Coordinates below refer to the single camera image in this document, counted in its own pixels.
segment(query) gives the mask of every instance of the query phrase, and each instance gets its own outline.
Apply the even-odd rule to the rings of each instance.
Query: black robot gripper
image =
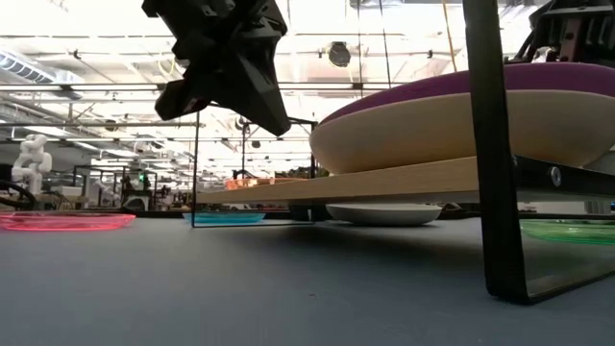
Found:
[[[275,136],[290,122],[278,87],[274,56],[287,28],[275,0],[145,0],[177,42],[184,78],[169,82],[156,102],[163,120],[215,102]]]

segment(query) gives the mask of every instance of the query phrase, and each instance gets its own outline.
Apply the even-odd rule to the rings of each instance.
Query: white robot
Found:
[[[26,136],[26,140],[21,142],[19,146],[21,153],[12,165],[13,181],[21,182],[26,178],[28,190],[34,195],[40,194],[42,173],[51,171],[51,154],[45,153],[43,148],[46,143],[47,136],[45,135]],[[31,162],[28,167],[22,167],[28,161]]]
[[[100,180],[95,181],[94,185],[98,186],[104,195],[110,196],[114,202],[119,202],[119,195],[113,191],[112,187],[104,185]]]

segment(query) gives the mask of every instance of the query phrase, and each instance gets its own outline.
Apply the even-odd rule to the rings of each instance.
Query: screw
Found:
[[[560,186],[561,185],[561,172],[557,167],[549,168],[549,175],[551,176],[551,181],[553,185]]]

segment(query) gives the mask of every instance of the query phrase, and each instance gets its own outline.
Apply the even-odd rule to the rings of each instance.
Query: pink plate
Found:
[[[17,211],[0,213],[0,229],[32,232],[93,232],[110,231],[129,225],[134,215],[57,212]]]

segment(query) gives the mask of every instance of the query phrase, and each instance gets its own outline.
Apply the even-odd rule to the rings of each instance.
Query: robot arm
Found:
[[[177,39],[173,53],[187,66],[156,103],[164,120],[204,109],[212,101],[270,133],[290,128],[273,63],[287,28],[275,0],[145,0]]]
[[[20,153],[17,160],[12,165],[12,178],[14,181],[20,181],[28,177],[29,189],[33,194],[40,193],[42,185],[42,173],[51,171],[52,158],[49,153],[45,153],[44,145],[47,143],[47,136],[44,135],[28,135],[19,148]],[[27,168],[23,165],[31,161]]]
[[[514,59],[588,62],[615,67],[613,0],[552,0],[529,17],[532,32]]]
[[[94,185],[98,186],[104,194],[110,196],[113,201],[119,201],[119,195],[111,187],[104,185],[100,180],[95,181]]]

